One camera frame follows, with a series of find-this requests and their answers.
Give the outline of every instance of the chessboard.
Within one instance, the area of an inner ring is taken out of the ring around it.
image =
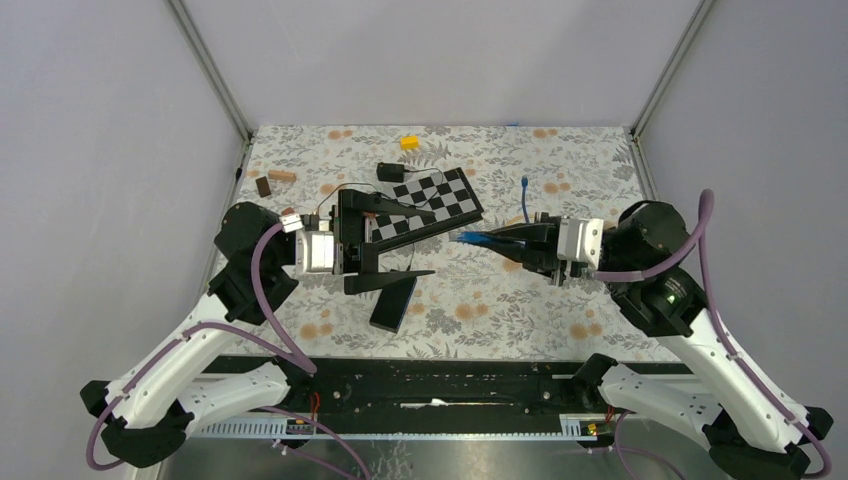
[[[435,217],[377,215],[370,219],[371,242],[387,252],[483,218],[483,207],[461,168],[436,172],[429,177],[392,189],[404,205],[435,213]]]

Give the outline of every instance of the wooden block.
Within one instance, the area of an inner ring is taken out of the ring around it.
[[[271,180],[278,180],[280,182],[295,182],[297,181],[297,175],[292,172],[284,172],[282,170],[268,170],[268,177]]]
[[[271,185],[268,183],[268,177],[259,177],[256,179],[256,190],[262,198],[271,196]]]

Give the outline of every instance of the white plastic housing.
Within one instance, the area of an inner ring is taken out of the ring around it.
[[[789,443],[797,444],[801,432],[784,422],[783,415],[774,408],[757,387],[748,380],[745,372],[731,359],[719,342],[710,323],[709,312],[704,309],[690,327],[692,336],[659,337],[660,345],[669,349],[686,364],[707,389],[721,403],[739,434],[752,447],[770,452],[784,452]],[[733,337],[730,342],[739,356],[757,373],[772,393],[791,410],[803,425],[808,425],[807,409],[780,390],[762,371]]]
[[[204,295],[188,317],[144,360],[120,378],[109,383],[106,402],[111,402],[119,395],[121,389],[135,373],[162,347],[172,339],[183,340],[182,332],[191,326],[201,322],[214,322],[230,324],[244,330],[252,327],[252,325],[238,320],[227,322],[224,319],[226,314],[227,308],[217,296]],[[197,332],[188,341],[182,341],[147,372],[130,394],[118,404],[112,414],[116,418],[124,417],[127,421],[127,428],[147,428],[156,425],[177,398],[177,395],[182,393],[194,378],[224,351],[230,342],[237,338],[232,333],[209,329]]]
[[[186,438],[234,415],[276,405],[289,388],[286,375],[271,362],[225,380],[192,384],[177,397],[183,410],[194,414],[194,420],[186,427]]]
[[[333,271],[336,243],[333,232],[298,230],[295,247],[297,274]]]
[[[723,411],[712,395],[690,395],[624,365],[607,371],[599,391],[608,404],[638,412],[686,435],[706,450],[710,444],[702,428]]]
[[[600,218],[563,218],[557,238],[557,258],[585,263],[589,273],[597,271],[603,231],[604,221]]]

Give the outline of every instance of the table surface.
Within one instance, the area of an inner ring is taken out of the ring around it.
[[[417,135],[420,148],[402,151],[399,139],[407,135]],[[395,184],[376,177],[381,161],[417,170],[462,167],[485,209],[481,222],[464,229],[523,221],[522,175],[530,181],[531,215],[613,222],[643,198],[621,128],[263,126],[235,201],[306,213],[344,182],[372,183],[389,193]],[[259,198],[254,179],[268,170],[294,172],[297,181],[272,180],[273,194]],[[335,195],[321,213],[334,203]],[[406,246],[382,255],[382,270],[405,269],[411,253]],[[342,277],[328,274],[298,278],[300,286],[277,316],[310,356],[583,361],[600,352],[621,361],[678,361],[621,316],[601,282],[549,286],[485,249],[449,242],[447,234],[418,242],[412,268],[436,273],[418,280],[397,334],[368,325],[377,292],[346,296]],[[281,345],[270,327],[253,331]],[[265,352],[239,341],[225,354]]]

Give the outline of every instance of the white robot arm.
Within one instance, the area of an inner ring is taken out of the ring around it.
[[[711,201],[712,192],[705,191],[706,217]],[[802,431],[821,440],[833,419],[821,408],[790,398],[721,319],[711,319],[710,311],[715,310],[708,308],[704,290],[679,266],[705,226],[706,220],[700,222],[690,236],[671,205],[644,201],[623,212],[618,226],[607,231],[599,219],[541,213],[533,223],[466,232],[458,240],[520,262],[555,285],[569,277],[605,281],[624,317],[674,353],[712,392],[686,395],[596,354],[575,378],[596,389],[599,401],[644,414],[686,435],[709,450],[733,478],[801,478],[810,464],[798,448],[810,441]]]
[[[244,332],[265,322],[254,295],[250,261],[260,237],[279,224],[276,214],[254,204],[230,209],[215,237],[229,261],[209,282],[208,294],[135,367],[115,380],[91,381],[82,389],[89,413],[106,423],[101,438],[112,455],[144,468],[168,457],[197,429],[276,405],[286,397],[290,389],[286,375],[273,362],[226,380],[192,384],[238,338],[233,331]],[[297,286],[282,269],[295,263],[294,241],[294,234],[275,235],[260,261],[259,276],[272,309]],[[158,361],[150,365],[154,357]],[[130,385],[140,372],[137,383]]]

